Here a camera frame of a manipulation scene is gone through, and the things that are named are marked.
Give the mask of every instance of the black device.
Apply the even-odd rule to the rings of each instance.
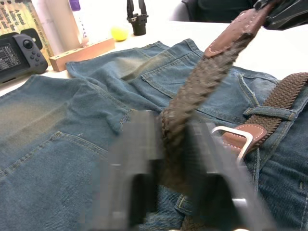
[[[259,10],[274,0],[258,0],[254,8]],[[280,0],[268,15],[264,27],[270,30],[287,30],[308,24],[308,0]]]
[[[0,84],[25,74],[42,74],[47,68],[45,57],[30,36],[0,39]]]
[[[141,14],[133,13],[134,2],[133,0],[127,0],[127,20],[132,24],[134,35],[136,36],[146,34],[145,24],[147,23],[147,18],[149,17],[146,12],[144,0],[139,0],[139,8],[141,10]]]
[[[277,231],[266,206],[255,194],[244,163],[227,152],[212,124],[191,121],[180,157],[193,217],[213,230]],[[101,169],[101,190],[93,221],[83,231],[136,231],[146,213],[157,210],[164,166],[161,122],[151,112],[135,112]]]

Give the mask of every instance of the brown leather tab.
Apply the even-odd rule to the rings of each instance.
[[[267,15],[275,6],[276,1],[269,3],[260,10],[250,9],[240,15],[221,33],[221,35],[206,49],[205,56],[212,57],[229,49],[243,34],[256,36],[265,23]]]
[[[258,143],[261,139],[263,139],[267,131],[264,127],[258,124],[243,124],[240,126],[237,126],[235,129],[241,130],[241,131],[246,131],[252,134],[253,136],[253,141],[248,147],[248,151],[251,150],[256,143]],[[229,132],[226,132],[222,135],[222,139],[231,150],[233,150],[236,154],[239,154],[241,149],[246,143],[246,138],[243,136],[239,136],[236,134],[232,134]]]

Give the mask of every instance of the wrinkled fabric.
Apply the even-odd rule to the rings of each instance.
[[[168,107],[202,57],[187,39],[71,62],[72,79],[32,76],[0,97],[0,230],[75,231],[92,216],[97,163],[135,110]],[[247,155],[256,192],[282,228],[308,228],[308,89],[291,109],[262,107],[279,81],[234,67],[198,110],[200,120],[235,127],[253,114],[283,122]],[[141,230],[179,229],[189,198],[160,187],[158,212]]]

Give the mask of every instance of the wooden stand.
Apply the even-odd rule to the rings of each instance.
[[[90,44],[83,48],[74,49],[49,58],[54,71],[66,70],[66,63],[93,59],[115,48],[114,39],[110,38],[98,43]]]

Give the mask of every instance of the silver metal buckle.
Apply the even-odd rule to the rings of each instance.
[[[246,143],[245,145],[243,146],[240,154],[238,155],[237,157],[237,160],[236,162],[238,164],[240,164],[246,154],[246,152],[248,151],[248,147],[250,146],[251,142],[253,141],[254,137],[252,136],[252,134],[250,134],[249,132],[246,132],[246,131],[240,131],[240,130],[237,130],[237,129],[234,129],[234,128],[229,128],[229,127],[225,127],[225,126],[218,126],[216,128],[214,128],[212,130],[212,134],[215,132],[215,131],[227,131],[229,133],[233,133],[233,134],[236,134],[236,135],[240,135],[240,136],[244,136],[246,138]]]

